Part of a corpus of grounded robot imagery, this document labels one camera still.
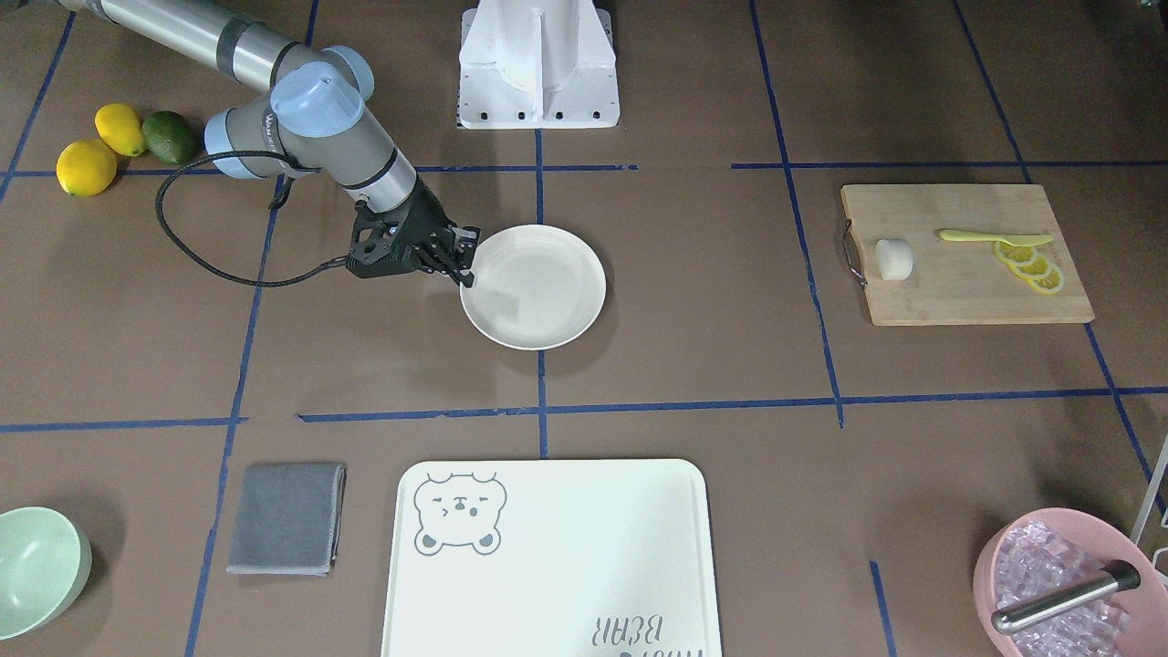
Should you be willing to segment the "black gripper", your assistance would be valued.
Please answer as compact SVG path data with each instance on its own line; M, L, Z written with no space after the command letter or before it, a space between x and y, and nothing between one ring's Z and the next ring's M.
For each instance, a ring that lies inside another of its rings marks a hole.
M481 229L456 227L423 179L417 179L403 203L375 212L366 200L355 205L346 269L359 278L404 274L442 274L457 286L473 288L475 275L456 258L473 258Z

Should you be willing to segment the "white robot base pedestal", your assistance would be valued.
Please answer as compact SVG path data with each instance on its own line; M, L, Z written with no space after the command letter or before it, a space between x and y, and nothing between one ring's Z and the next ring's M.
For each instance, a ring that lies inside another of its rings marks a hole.
M463 12L456 124L591 130L621 117L610 12L592 1L480 1Z

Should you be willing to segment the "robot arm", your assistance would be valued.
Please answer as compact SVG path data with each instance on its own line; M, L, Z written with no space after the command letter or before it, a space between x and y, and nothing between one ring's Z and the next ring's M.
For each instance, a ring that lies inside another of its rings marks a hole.
M259 92L206 125L201 162L236 179L326 172L355 203L348 250L318 272L359 278L439 274L472 288L480 231L459 227L367 108L371 67L346 47L320 50L213 1L70 1Z

